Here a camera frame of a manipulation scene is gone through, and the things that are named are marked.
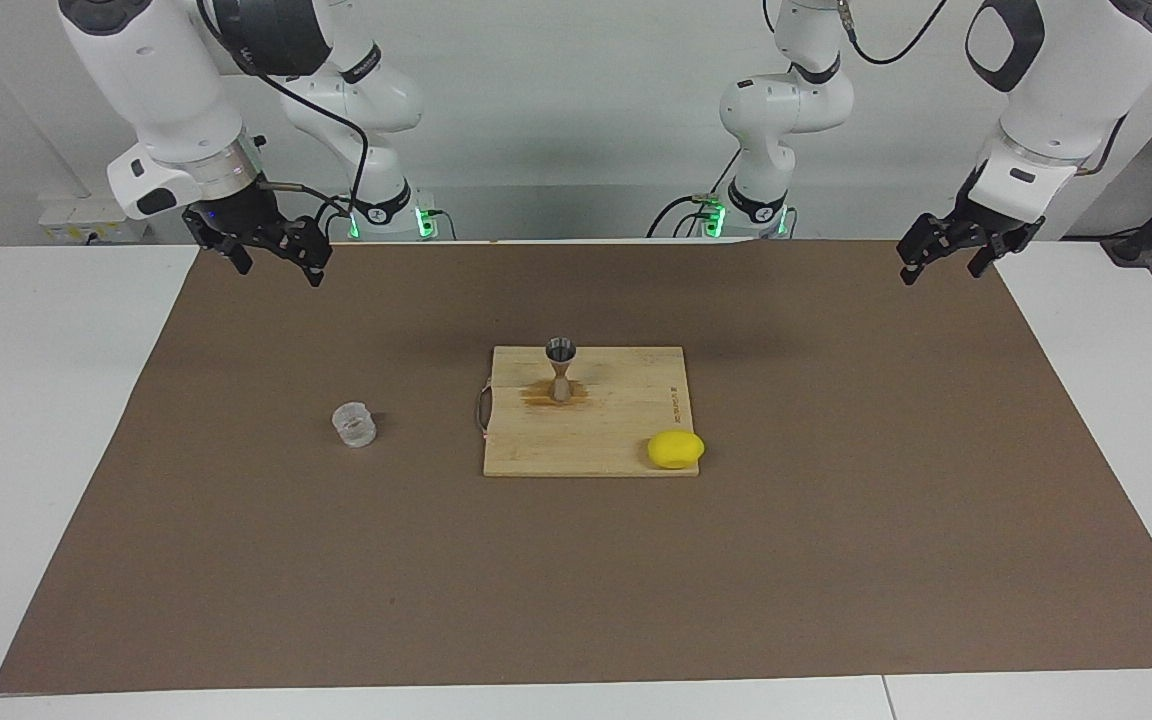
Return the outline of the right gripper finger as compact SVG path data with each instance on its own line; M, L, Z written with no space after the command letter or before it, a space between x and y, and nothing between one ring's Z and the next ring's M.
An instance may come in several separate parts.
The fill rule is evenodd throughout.
M215 232L198 213L185 213L184 223L202 250L223 256L233 265L233 268L237 270L238 274L250 274L252 259L247 252L247 247L243 247L241 237Z
M296 265L311 287L319 287L333 251L320 225L312 217L297 217L293 220L285 219L278 229L278 258Z

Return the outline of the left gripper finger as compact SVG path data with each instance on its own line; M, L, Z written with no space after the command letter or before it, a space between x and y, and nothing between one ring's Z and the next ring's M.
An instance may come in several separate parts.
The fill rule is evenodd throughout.
M967 265L967 270L973 278L986 275L996 260L1014 252L1014 242L1009 238L992 238L975 251L972 260Z
M965 223L954 217L922 214L916 218L897 242L902 283L914 286L929 265L955 253L964 234Z

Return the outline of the clear glass cup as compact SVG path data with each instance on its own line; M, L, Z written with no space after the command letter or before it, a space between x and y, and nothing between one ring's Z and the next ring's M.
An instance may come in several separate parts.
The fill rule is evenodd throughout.
M362 402L347 402L332 414L332 424L340 441L349 448L362 448L371 445L378 437L378 425L369 406Z

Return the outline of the metal double jigger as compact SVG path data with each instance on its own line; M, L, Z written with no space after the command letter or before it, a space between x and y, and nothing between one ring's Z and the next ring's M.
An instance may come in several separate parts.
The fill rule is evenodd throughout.
M577 344L571 338L550 338L544 347L545 356L553 370L553 379L550 382L550 397L558 404L567 404L573 397L571 381L568 378L568 370L575 361Z

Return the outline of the yellow lemon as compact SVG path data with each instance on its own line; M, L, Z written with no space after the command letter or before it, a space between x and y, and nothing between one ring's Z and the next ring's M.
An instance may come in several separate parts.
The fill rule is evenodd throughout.
M646 442L646 457L660 470L695 468L707 452L704 439L691 430L664 430Z

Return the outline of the wooden cutting board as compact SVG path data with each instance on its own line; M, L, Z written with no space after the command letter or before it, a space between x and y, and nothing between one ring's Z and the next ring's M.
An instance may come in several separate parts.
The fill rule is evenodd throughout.
M581 347L568 366L571 397L550 396L553 367L540 346L492 351L492 411L484 430L486 478L696 477L692 462L664 469L650 439L694 429L684 348Z

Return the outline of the brown table mat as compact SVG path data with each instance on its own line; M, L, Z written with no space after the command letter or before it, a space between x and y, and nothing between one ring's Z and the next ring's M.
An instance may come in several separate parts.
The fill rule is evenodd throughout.
M899 268L346 247L314 290L200 255L0 694L1152 667L1152 538L1020 306ZM698 477L484 477L490 354L556 334L684 348Z

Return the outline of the white wall power strip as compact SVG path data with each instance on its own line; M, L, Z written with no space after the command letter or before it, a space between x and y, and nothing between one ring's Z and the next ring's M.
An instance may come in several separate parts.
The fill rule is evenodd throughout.
M50 241L70 245L124 245L151 236L147 222L129 218L115 200L41 200L37 223Z

